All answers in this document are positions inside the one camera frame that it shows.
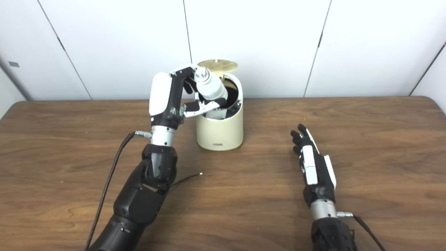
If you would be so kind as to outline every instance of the prosthetic hand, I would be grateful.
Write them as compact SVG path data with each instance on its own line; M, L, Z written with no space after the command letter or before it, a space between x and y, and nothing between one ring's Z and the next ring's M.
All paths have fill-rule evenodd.
M183 89L189 94L199 92L205 100L181 106ZM219 77L206 68L189 65L169 74L160 72L155 75L149 106L152 132L136 131L128 137L142 136L150 138L151 142L144 148L142 161L119 193L113 205L114 214L105 229L91 247L87 243L88 251L135 249L144 229L157 217L175 181L178 158L173 139L178 126L185 117L212 111L224 105L226 99L227 91Z
M292 130L291 136L295 144L293 150L299 156L304 173L304 199L314 220L311 227L313 251L356 251L353 231L338 218L338 213L340 217L347 215L336 212L336 178L330 157L319 153L304 125L299 124L298 129L302 135Z

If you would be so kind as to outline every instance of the white wall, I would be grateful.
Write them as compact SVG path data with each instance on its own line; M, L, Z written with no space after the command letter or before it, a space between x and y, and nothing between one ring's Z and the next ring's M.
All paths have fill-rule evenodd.
M25 100L23 95L0 67L0 119L11 105L23 100Z
M446 113L446 49L443 48L412 96L427 96Z
M0 66L32 100L90 99L36 0L0 0Z
M182 0L40 0L93 99L148 99L190 63Z
M445 0L333 0L306 96L409 95L446 41L445 13Z
M329 0L185 0L192 60L236 61L245 97L303 97Z
M408 95L446 41L446 0L40 3L0 0L0 66L34 100L147 99L157 72L212 57L246 97Z

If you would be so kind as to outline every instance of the black wire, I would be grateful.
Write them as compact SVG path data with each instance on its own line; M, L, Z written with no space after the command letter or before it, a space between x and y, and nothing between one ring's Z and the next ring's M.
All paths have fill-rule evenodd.
M376 242L376 244L378 244L380 249L382 251L386 251L386 249L383 247L383 245L381 245L378 238L372 233L372 230L370 230L370 228L367 226L367 224L365 224L365 222L361 219L361 217L353 215L353 218L355 218L355 220L370 234L370 236L373 238L373 240Z
M172 185L170 185L170 188L172 188L173 186L178 185L179 183L182 183L182 182L184 182L184 181L186 181L186 180L188 180L188 179L190 179L190 178L192 178L192 177L195 177L195 176L198 176L198 175L202 175L202 174L203 174L203 173L200 172L200 173L197 173L197 174L194 174L194 175L191 175L191 176L187 176L186 178L181 179L181 180L179 180L179 181L173 183Z
M116 169L116 164L119 160L119 155L121 155L121 152L124 149L125 145L127 145L127 143L133 138L133 136L135 136L135 132L128 134L124 141L121 143L118 152L116 153L115 160L113 161L113 165L111 166L107 181L105 182L104 191L102 192L101 200L99 201L98 211L96 212L93 226L91 226L90 235L88 236L87 244L85 245L84 251L87 251L87 249L90 247L91 239L93 238L93 234L95 233L96 225L98 224L99 216L101 215L102 206L104 205L105 195L107 194L108 186L110 185L110 181L112 180L113 173Z

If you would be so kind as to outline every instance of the wood grain surface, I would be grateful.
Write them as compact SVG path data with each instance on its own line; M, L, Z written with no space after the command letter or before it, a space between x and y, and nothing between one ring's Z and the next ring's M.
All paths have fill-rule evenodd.
M124 137L150 130L146 100L15 104L0 121L0 250L83 250ZM313 134L336 173L337 209L388 251L446 250L446 117L425 97L247 99L244 142L226 152L176 133L178 176L137 250L309 251L311 213L289 132ZM124 149L98 233L148 143ZM360 251L377 251L352 219Z

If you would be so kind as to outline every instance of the open lid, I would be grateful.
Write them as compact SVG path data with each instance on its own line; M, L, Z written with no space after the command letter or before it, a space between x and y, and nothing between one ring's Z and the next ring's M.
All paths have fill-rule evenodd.
M236 62L228 59L208 59L199 62L197 65L206 67L211 72L217 74L219 77L223 77L223 73L231 72L238 67L238 64Z

